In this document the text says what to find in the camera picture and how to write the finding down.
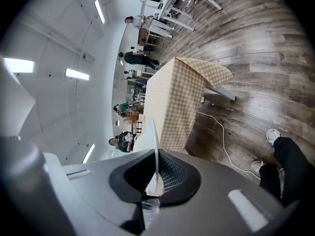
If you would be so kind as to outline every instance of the person in green shirt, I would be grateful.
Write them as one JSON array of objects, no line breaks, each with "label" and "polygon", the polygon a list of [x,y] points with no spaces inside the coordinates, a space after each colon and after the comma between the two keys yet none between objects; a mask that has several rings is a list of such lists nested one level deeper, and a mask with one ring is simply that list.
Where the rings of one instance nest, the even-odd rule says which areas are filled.
[{"label": "person in green shirt", "polygon": [[132,109],[134,109],[136,107],[136,105],[138,104],[138,102],[134,101],[134,102],[130,102],[128,103],[127,101],[121,104],[117,104],[113,110],[119,114],[122,117],[125,117],[125,113],[131,112]]}]

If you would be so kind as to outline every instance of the white wall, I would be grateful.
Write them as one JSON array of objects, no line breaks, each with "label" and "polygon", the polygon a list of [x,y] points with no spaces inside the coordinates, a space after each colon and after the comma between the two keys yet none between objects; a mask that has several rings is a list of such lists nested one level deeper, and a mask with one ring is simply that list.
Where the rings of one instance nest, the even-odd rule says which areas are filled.
[{"label": "white wall", "polygon": [[[32,74],[18,76],[36,100],[22,127],[22,139],[56,154],[63,165],[81,163],[93,143],[89,161],[109,158],[113,148],[108,140],[114,136],[116,121],[113,78],[126,29],[124,18],[138,14],[141,8],[139,0],[99,0],[106,18],[102,25],[94,1],[32,0],[1,44],[0,55],[35,62]],[[135,45],[134,30],[127,29],[126,46]],[[87,58],[78,67],[85,38]],[[90,80],[76,84],[64,76],[68,67],[88,73]],[[118,98],[123,91],[126,94],[123,87],[122,82]]]},{"label": "white wall", "polygon": [[[22,140],[36,143],[43,152],[56,154],[62,164],[81,163],[93,143],[96,155],[104,158],[106,152],[104,137],[100,135],[104,123],[94,125],[91,118],[99,99],[87,93],[95,92],[94,87],[100,88],[97,83],[103,84],[92,70],[100,66],[104,56],[95,47],[104,45],[102,40],[107,41],[104,30],[107,26],[100,23],[94,1],[32,0],[1,45],[2,56],[35,62],[32,74],[18,75],[36,100],[22,127]],[[81,60],[78,67],[91,22],[84,48],[89,61]],[[78,81],[76,90],[76,81],[64,76],[68,67],[90,74],[90,81]]]}]

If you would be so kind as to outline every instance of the white power cable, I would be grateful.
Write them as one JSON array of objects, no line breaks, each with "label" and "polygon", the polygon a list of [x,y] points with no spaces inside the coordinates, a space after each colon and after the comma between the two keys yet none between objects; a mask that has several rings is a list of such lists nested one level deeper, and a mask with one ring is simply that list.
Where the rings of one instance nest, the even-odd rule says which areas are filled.
[{"label": "white power cable", "polygon": [[225,153],[226,153],[228,159],[230,160],[231,165],[232,165],[234,168],[236,168],[236,169],[238,169],[238,170],[240,170],[240,171],[253,174],[256,178],[258,178],[258,179],[260,180],[260,178],[257,177],[253,172],[251,172],[251,171],[246,171],[246,170],[242,170],[241,168],[238,168],[237,166],[235,166],[235,165],[232,163],[231,157],[229,156],[229,154],[228,154],[228,153],[226,152],[226,150],[225,150],[225,146],[224,146],[224,127],[222,126],[222,124],[219,123],[219,122],[217,121],[217,119],[215,119],[213,116],[206,115],[206,114],[203,114],[203,113],[201,113],[201,112],[197,112],[197,113],[202,114],[202,115],[204,115],[204,116],[212,117],[212,118],[217,122],[217,124],[219,124],[219,125],[222,127],[222,130],[223,130],[223,135],[222,135],[222,136],[223,136],[223,149],[224,149],[224,151],[225,151]]}]

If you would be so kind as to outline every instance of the checkered tablecloth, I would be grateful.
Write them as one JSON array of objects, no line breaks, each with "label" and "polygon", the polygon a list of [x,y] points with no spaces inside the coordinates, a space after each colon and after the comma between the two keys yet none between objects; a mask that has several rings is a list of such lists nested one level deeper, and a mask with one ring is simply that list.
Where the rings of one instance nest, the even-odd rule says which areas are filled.
[{"label": "checkered tablecloth", "polygon": [[232,77],[221,65],[173,58],[150,78],[144,115],[154,118],[160,148],[182,152],[194,125],[206,81],[216,88]]}]

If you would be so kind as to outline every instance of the wooden floor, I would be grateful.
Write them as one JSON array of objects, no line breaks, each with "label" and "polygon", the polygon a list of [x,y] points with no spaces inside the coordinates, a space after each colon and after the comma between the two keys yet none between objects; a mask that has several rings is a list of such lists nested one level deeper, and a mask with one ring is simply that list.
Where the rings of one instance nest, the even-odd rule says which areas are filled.
[{"label": "wooden floor", "polygon": [[[180,16],[195,31],[175,25],[173,38],[161,38],[154,56],[162,64],[173,57],[203,59],[233,73],[223,86],[236,101],[205,91],[199,112],[223,124],[225,148],[236,165],[249,170],[254,159],[275,162],[265,138],[269,128],[291,137],[314,165],[315,62],[298,20],[282,0],[216,1],[221,11],[200,0],[191,11],[193,19]],[[186,150],[229,165],[222,129],[208,116],[197,115]]]}]

